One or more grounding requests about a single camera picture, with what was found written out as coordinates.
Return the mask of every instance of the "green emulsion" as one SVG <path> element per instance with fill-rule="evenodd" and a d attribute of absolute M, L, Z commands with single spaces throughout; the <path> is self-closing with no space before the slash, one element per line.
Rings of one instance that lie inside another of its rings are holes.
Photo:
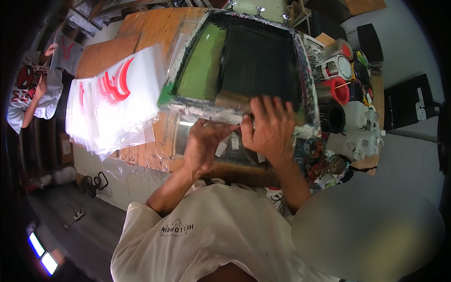
<path fill-rule="evenodd" d="M 183 71 L 177 95 L 215 100 L 225 38 L 224 29 L 212 23 L 205 27 Z"/>

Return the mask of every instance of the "graphic t-shirt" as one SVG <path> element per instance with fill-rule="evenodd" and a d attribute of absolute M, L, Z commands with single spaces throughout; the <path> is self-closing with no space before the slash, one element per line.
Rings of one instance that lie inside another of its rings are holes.
<path fill-rule="evenodd" d="M 195 282 L 228 263 L 259 282 L 339 281 L 303 261 L 268 198 L 223 184 L 188 193 L 164 218 L 131 203 L 111 275 L 115 282 Z"/>
<path fill-rule="evenodd" d="M 37 51 L 25 53 L 9 98 L 6 120 L 18 134 L 22 128 L 23 116 L 34 97 L 41 74 L 47 75 L 47 91 L 37 104 L 34 112 L 36 117 L 46 120 L 53 117 L 63 92 L 63 73 L 60 70 L 39 65 L 39 55 L 40 53 Z"/>

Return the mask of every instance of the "scissors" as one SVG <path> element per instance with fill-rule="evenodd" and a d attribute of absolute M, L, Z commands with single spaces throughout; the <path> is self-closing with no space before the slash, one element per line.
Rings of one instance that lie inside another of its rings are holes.
<path fill-rule="evenodd" d="M 373 75 L 382 74 L 381 67 L 382 67 L 381 62 L 372 62 L 368 65 L 368 69 Z"/>

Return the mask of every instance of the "stack of plastic bags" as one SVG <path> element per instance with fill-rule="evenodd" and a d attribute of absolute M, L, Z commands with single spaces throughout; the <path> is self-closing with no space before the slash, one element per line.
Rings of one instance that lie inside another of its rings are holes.
<path fill-rule="evenodd" d="M 104 160 L 115 150 L 154 142 L 156 102 L 166 79 L 162 44 L 142 49 L 95 77 L 72 81 L 66 132 Z"/>

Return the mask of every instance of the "helloprint logo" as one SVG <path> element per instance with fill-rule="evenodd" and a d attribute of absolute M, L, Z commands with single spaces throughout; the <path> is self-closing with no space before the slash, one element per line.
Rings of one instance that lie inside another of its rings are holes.
<path fill-rule="evenodd" d="M 116 104 L 127 99 L 130 95 L 130 90 L 127 86 L 127 71 L 133 61 L 133 58 L 128 59 L 122 63 L 116 70 L 114 76 L 111 76 L 106 71 L 103 76 L 97 79 L 100 93 L 105 96 L 111 104 Z"/>
<path fill-rule="evenodd" d="M 194 224 L 182 224 L 179 218 L 171 223 L 162 226 L 159 230 L 160 236 L 176 236 L 180 237 L 188 234 L 188 231 L 194 229 Z"/>
<path fill-rule="evenodd" d="M 70 49 L 75 45 L 75 43 L 72 43 L 69 45 L 69 47 L 66 50 L 66 44 L 64 43 L 64 35 L 61 36 L 61 45 L 63 47 L 63 53 L 64 53 L 64 60 L 68 60 L 70 58 Z"/>

